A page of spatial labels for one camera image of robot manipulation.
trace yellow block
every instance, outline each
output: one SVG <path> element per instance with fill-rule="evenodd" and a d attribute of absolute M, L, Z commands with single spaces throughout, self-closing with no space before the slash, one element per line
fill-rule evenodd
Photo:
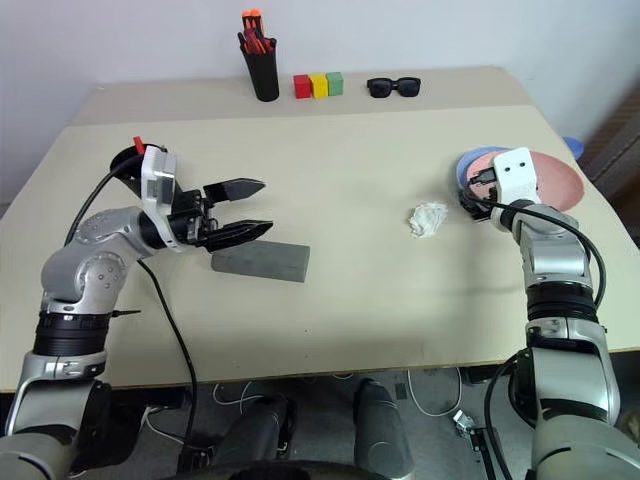
<path fill-rule="evenodd" d="M 314 98 L 329 96 L 329 81 L 324 73 L 314 73 L 309 75 L 309 79 Z"/>

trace green block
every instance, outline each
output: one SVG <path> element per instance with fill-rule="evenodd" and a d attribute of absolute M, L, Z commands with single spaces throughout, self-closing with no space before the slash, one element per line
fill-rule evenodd
<path fill-rule="evenodd" d="M 344 80 L 340 72 L 327 73 L 327 81 L 329 82 L 329 96 L 342 95 L 344 88 Z"/>

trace red block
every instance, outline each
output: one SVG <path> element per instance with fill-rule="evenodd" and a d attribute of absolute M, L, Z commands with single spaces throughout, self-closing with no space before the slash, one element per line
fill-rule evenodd
<path fill-rule="evenodd" d="M 309 98 L 311 96 L 311 79 L 307 75 L 294 75 L 293 87 L 296 90 L 296 98 Z"/>

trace crumpled tissue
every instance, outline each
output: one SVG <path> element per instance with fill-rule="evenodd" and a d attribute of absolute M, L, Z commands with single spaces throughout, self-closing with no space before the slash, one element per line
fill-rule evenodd
<path fill-rule="evenodd" d="M 440 202 L 425 202 L 418 205 L 409 219 L 411 236 L 426 238 L 435 235 L 448 213 L 447 206 Z"/>

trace sunglasses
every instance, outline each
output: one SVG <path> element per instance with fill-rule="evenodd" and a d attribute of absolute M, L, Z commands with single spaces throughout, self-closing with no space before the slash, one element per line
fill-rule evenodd
<path fill-rule="evenodd" d="M 373 98 L 388 97 L 391 90 L 398 90 L 398 93 L 403 97 L 415 97 L 420 93 L 420 79 L 402 77 L 393 81 L 390 78 L 372 78 L 367 80 L 367 88 Z"/>

